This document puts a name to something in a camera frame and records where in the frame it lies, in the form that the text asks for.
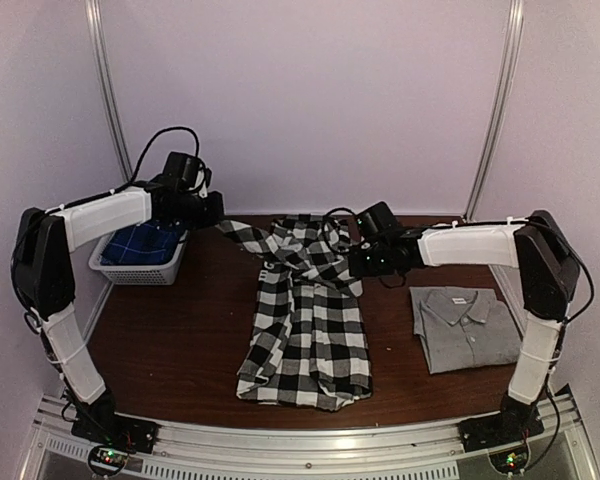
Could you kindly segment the black white plaid shirt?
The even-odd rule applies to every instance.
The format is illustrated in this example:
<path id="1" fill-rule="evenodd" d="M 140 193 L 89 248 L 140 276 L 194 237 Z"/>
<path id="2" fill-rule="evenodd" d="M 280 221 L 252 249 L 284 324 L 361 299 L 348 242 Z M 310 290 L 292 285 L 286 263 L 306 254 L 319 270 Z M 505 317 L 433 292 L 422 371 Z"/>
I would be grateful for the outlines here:
<path id="1" fill-rule="evenodd" d="M 288 215 L 267 229 L 224 220 L 223 235 L 259 257 L 249 350 L 236 395 L 260 404 L 335 412 L 373 394 L 359 298 L 344 254 L 347 222 Z"/>

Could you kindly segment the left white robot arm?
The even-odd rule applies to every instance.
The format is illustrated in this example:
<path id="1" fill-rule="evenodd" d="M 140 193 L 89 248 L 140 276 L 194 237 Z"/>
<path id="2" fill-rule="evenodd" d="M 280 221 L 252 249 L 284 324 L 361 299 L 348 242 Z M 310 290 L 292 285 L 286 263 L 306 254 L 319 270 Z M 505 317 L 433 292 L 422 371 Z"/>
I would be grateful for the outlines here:
<path id="1" fill-rule="evenodd" d="M 49 362 L 85 417 L 86 429 L 101 443 L 117 442 L 124 424 L 115 415 L 113 394 L 78 326 L 74 252 L 152 220 L 198 230 L 217 225 L 224 216 L 222 193 L 202 194 L 158 182 L 138 182 L 48 210 L 32 207 L 22 213 L 10 264 L 12 288 Z"/>

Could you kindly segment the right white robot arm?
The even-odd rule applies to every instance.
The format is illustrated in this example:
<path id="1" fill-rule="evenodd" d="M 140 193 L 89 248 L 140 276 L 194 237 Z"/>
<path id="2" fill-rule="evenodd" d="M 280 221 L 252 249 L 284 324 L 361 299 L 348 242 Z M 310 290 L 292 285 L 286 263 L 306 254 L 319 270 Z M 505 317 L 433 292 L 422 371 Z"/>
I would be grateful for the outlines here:
<path id="1" fill-rule="evenodd" d="M 501 221 L 409 227 L 380 202 L 355 220 L 360 241 L 345 252 L 355 278 L 404 277 L 413 269 L 446 265 L 517 271 L 526 324 L 513 376 L 492 423 L 499 440 L 515 440 L 530 426 L 532 410 L 559 361 L 567 327 L 579 316 L 570 310 L 577 285 L 592 279 L 554 217 L 536 210 Z"/>

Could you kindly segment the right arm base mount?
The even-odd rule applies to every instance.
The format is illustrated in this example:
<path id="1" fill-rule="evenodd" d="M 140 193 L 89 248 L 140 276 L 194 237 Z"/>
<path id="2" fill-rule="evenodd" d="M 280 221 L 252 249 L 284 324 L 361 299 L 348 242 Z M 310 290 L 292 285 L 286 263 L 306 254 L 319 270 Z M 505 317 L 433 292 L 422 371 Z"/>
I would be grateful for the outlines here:
<path id="1" fill-rule="evenodd" d="M 458 432 L 464 451 L 473 452 L 524 442 L 542 434 L 544 425 L 537 410 L 509 410 L 465 419 L 458 424 Z"/>

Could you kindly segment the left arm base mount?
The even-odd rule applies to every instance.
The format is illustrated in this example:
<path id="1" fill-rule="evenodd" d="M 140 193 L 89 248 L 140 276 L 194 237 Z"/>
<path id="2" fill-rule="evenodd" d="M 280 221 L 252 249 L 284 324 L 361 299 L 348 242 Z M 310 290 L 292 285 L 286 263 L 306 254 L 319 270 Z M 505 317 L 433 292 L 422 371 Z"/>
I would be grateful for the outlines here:
<path id="1" fill-rule="evenodd" d="M 117 450 L 151 454 L 158 429 L 158 424 L 153 421 L 116 414 L 113 426 L 107 433 L 89 420 L 79 417 L 71 427 L 71 434 L 98 444 L 115 447 Z"/>

